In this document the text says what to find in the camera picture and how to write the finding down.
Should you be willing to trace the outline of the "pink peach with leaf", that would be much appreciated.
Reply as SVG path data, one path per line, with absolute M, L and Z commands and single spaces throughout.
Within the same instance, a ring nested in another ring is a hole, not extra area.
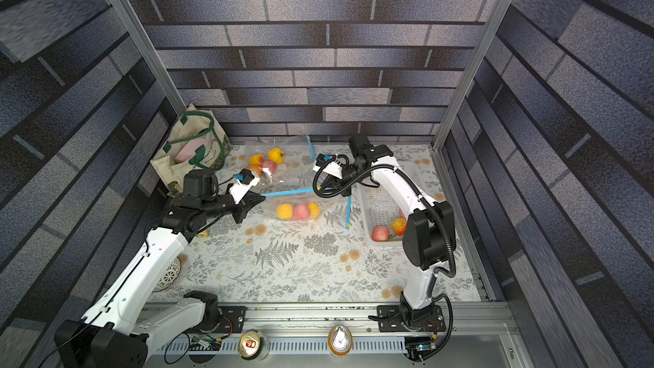
M 265 174 L 273 175 L 278 169 L 278 164 L 270 159 L 264 159 L 261 163 L 261 167 Z

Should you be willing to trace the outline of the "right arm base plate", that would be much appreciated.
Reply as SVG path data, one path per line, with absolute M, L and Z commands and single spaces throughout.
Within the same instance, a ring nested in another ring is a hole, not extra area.
M 440 306 L 432 304 L 420 310 L 400 306 L 376 308 L 369 319 L 378 324 L 380 332 L 434 332 L 446 331 L 446 322 Z

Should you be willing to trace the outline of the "yellow peach red blush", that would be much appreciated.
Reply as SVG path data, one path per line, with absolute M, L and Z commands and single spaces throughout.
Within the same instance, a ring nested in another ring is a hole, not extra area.
M 308 209 L 309 209 L 309 218 L 312 220 L 317 219 L 321 214 L 320 205 L 316 202 L 310 202 L 308 204 Z

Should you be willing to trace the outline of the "clear zip-top bag blue zipper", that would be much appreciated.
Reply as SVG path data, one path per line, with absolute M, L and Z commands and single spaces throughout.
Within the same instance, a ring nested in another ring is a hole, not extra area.
M 262 193 L 273 193 L 309 188 L 313 179 L 313 164 L 316 154 L 309 136 L 286 136 L 268 138 L 261 141 L 245 142 L 245 155 L 249 159 L 262 154 L 268 159 L 268 152 L 281 148 L 285 152 L 284 162 L 278 164 L 273 175 L 262 173 L 257 186 Z

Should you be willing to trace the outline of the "yellow peach green leaf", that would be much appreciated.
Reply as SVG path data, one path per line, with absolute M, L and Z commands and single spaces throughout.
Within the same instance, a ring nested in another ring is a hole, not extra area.
M 284 162 L 285 152 L 281 148 L 273 148 L 268 152 L 268 159 L 276 164 Z

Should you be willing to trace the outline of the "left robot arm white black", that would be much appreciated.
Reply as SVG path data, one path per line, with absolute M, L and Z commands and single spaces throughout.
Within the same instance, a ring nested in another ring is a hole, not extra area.
M 54 334 L 66 367 L 142 367 L 153 352 L 187 332 L 211 333 L 223 321 L 215 295 L 192 291 L 143 323 L 137 319 L 158 282 L 193 239 L 214 221 L 242 223 L 264 201 L 253 192 L 260 177 L 241 170 L 224 194 L 212 170 L 192 170 L 183 190 L 146 228 L 143 246 L 107 292 L 79 321 L 64 321 Z

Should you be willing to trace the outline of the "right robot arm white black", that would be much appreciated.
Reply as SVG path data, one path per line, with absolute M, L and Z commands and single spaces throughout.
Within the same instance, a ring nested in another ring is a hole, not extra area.
M 361 134 L 349 138 L 347 144 L 350 156 L 317 156 L 313 192 L 321 199 L 346 196 L 354 185 L 370 178 L 402 210 L 406 219 L 402 247 L 414 269 L 400 294 L 399 311 L 393 318 L 407 326 L 417 326 L 430 319 L 434 303 L 448 299 L 446 294 L 433 296 L 436 279 L 439 276 L 453 279 L 457 274 L 453 208 L 420 188 L 388 146 L 374 146 Z

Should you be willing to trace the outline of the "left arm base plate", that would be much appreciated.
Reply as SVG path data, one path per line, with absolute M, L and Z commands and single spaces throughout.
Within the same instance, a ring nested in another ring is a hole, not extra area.
M 221 305 L 219 306 L 219 310 L 221 311 L 221 317 L 216 329 L 214 329 L 215 334 L 224 336 L 226 334 L 234 335 L 243 332 L 247 312 L 246 307 Z

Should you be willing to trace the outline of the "white plastic mesh basket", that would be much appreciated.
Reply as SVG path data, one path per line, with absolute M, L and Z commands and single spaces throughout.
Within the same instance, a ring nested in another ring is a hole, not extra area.
M 402 236 L 398 236 L 392 228 L 394 220 L 400 217 L 400 212 L 409 215 L 413 210 L 424 210 L 420 198 L 427 194 L 413 182 L 410 175 L 415 171 L 405 171 L 400 164 L 391 158 L 386 164 L 373 166 L 372 179 L 380 184 L 377 188 L 357 185 L 359 202 L 362 209 L 364 230 L 372 245 L 395 248 L 401 247 Z M 385 227 L 390 231 L 386 240 L 373 240 L 373 232 L 377 227 Z

